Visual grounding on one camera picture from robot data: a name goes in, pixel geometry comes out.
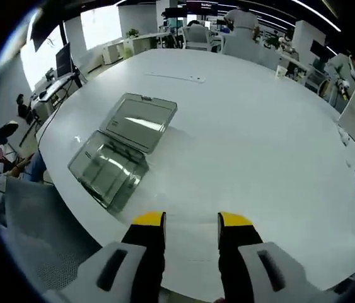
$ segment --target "round table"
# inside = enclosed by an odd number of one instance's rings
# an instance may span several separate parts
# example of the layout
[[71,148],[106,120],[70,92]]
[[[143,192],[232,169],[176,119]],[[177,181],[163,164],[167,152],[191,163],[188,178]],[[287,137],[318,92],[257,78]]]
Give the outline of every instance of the round table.
[[[40,151],[65,203],[103,246],[121,240],[134,217],[167,212],[165,288],[205,301],[223,296],[217,212],[229,211],[326,289],[355,272],[355,143],[343,145],[338,114],[324,100],[274,74],[222,54],[149,50],[75,92]],[[125,92],[174,101],[178,111],[115,218],[67,165]]]

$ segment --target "gray chair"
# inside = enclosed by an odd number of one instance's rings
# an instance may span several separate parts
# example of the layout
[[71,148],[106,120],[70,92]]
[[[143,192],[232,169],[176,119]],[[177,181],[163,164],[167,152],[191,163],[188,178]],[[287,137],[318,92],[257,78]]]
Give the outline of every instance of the gray chair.
[[8,177],[7,228],[1,235],[18,266],[42,294],[76,278],[101,246],[73,217],[54,186]]
[[260,47],[252,39],[240,35],[224,35],[222,54],[258,63]]
[[329,79],[330,77],[327,73],[322,73],[321,71],[318,71],[313,66],[311,66],[304,79],[305,87],[314,93],[318,93],[320,85],[325,80]]
[[185,49],[198,51],[211,51],[211,34],[208,28],[202,25],[183,27],[183,39]]

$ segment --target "potted plant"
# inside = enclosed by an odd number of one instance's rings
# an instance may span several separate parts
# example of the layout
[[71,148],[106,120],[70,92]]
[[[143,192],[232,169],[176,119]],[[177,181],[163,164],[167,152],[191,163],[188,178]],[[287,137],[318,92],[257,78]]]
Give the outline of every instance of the potted plant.
[[127,32],[127,38],[136,38],[139,36],[139,32],[135,28],[131,28]]

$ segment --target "cup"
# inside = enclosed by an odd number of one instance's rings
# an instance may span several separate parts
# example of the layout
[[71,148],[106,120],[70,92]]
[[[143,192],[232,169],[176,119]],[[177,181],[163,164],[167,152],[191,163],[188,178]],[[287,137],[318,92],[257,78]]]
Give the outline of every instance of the cup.
[[283,67],[281,65],[278,65],[277,66],[277,71],[276,71],[276,78],[279,79],[279,78],[285,77],[285,74],[286,74],[287,71],[288,70],[285,67]]

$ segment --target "blue object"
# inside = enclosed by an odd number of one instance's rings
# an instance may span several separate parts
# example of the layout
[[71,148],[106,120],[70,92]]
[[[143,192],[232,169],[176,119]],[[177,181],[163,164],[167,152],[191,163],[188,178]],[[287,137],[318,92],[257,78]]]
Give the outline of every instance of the blue object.
[[26,166],[25,173],[22,175],[23,180],[31,182],[39,182],[43,179],[43,174],[47,170],[40,152],[34,153],[30,164]]

